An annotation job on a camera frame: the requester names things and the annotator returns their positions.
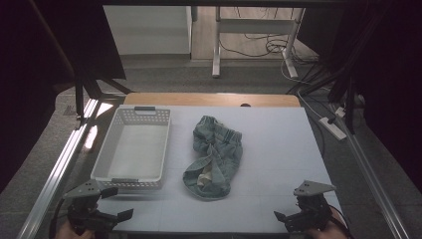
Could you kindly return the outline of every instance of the wall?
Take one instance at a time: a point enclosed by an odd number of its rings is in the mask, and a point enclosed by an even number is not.
[[[190,54],[190,7],[104,6],[121,55]]]

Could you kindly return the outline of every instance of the desk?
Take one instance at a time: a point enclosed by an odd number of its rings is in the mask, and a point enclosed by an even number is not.
[[[243,103],[252,107],[240,108]],[[116,231],[287,233],[273,212],[291,215],[300,211],[293,191],[304,179],[331,184],[305,109],[299,107],[296,97],[129,94],[124,104],[128,108],[144,105],[170,109],[171,127],[163,187],[99,201],[99,210],[108,214],[134,208],[133,217],[119,223]],[[192,131],[205,115],[240,131],[244,148],[231,192],[216,201],[199,199],[182,182],[184,170],[199,155],[192,149]],[[333,191],[325,198],[339,208]]]

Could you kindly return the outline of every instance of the white table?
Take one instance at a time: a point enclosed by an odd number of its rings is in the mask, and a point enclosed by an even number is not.
[[[293,191],[307,179],[331,184],[303,108],[171,107],[163,187],[99,201],[99,210],[133,217],[114,230],[124,232],[287,232],[274,211],[298,213]],[[189,192],[184,170],[199,157],[192,148],[196,124],[212,116],[243,134],[244,153],[230,194],[204,201]],[[334,192],[325,194],[339,208]]]

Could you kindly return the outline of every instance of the gray floor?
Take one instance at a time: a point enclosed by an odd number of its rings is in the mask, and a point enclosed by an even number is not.
[[[279,63],[273,61],[227,61],[222,66],[220,79],[211,77],[210,61],[160,60],[159,58],[144,61],[136,57],[123,57],[122,61],[127,81],[121,82],[137,92],[284,94],[295,84],[281,75]],[[306,66],[298,66],[300,76],[303,76],[307,69]],[[115,89],[107,85],[102,84],[102,88],[105,92],[117,93]],[[313,94],[317,100],[326,104],[325,95],[326,91],[317,91]],[[323,116],[329,114],[312,99],[306,100],[319,114]],[[104,102],[114,107],[95,118],[90,124],[90,126],[99,127],[98,140],[91,149],[83,145],[77,149],[76,156],[56,194],[54,203],[47,212],[37,238],[47,237],[49,218],[58,197],[89,178],[112,112],[118,104],[122,103],[122,98],[104,99]],[[64,116],[68,106],[74,105],[74,89],[58,96],[57,110],[49,125],[24,165],[0,195],[0,238],[15,238],[21,229],[76,125],[74,117]],[[309,117],[331,181],[338,187],[338,199],[353,235],[360,239],[394,238],[347,141],[338,141],[325,129],[318,127],[314,123],[317,117],[312,112],[309,112]],[[356,110],[354,123],[356,136],[361,140],[371,164],[394,202],[411,238],[422,238],[420,192],[365,125],[362,110]]]

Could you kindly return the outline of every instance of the white surface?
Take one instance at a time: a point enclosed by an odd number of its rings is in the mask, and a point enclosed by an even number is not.
[[[107,178],[158,180],[167,141],[166,125],[126,125]]]
[[[189,54],[190,7],[104,6],[120,55]]]
[[[303,108],[170,109],[163,187],[138,195],[99,201],[99,210],[117,214],[134,208],[133,217],[114,230],[131,232],[287,232],[273,211],[298,213],[295,188],[307,180],[331,184]],[[230,194],[203,201],[183,184],[184,170],[199,156],[192,149],[196,124],[212,116],[242,133],[244,153]],[[334,192],[325,194],[339,208]]]

